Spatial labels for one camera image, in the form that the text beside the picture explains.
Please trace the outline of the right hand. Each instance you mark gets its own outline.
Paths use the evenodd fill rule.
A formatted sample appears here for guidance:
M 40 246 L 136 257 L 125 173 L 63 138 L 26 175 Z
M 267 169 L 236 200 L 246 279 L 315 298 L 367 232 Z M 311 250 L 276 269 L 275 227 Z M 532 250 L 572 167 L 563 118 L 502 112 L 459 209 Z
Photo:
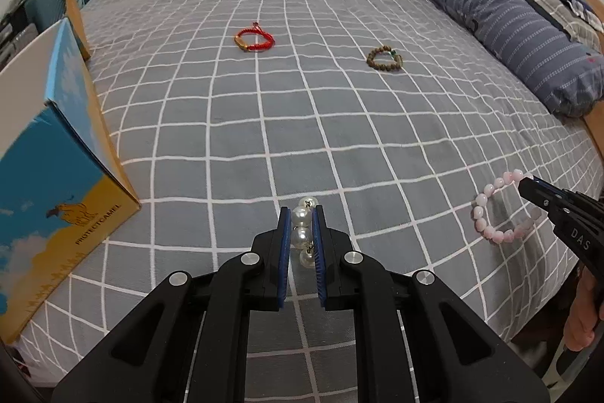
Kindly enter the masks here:
M 596 305 L 597 287 L 596 277 L 587 267 L 582 269 L 563 331 L 564 344 L 570 351 L 579 352 L 594 341 L 595 327 L 603 319 L 603 309 Z

